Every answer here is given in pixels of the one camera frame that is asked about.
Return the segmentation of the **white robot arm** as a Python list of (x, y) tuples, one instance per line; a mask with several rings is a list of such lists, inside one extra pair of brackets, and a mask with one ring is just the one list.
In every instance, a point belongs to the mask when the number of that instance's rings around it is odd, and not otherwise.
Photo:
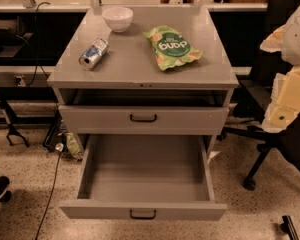
[(262, 129), (269, 133), (285, 130), (300, 113), (300, 6), (287, 22), (273, 31), (260, 45), (263, 51), (280, 52), (292, 65), (286, 73), (277, 73), (273, 80), (271, 102)]

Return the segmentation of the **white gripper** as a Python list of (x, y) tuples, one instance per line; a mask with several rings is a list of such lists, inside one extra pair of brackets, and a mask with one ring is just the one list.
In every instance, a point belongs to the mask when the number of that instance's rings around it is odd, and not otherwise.
[(300, 113), (300, 66), (286, 75), (277, 73), (273, 81), (271, 102), (261, 124), (268, 133), (285, 130)]

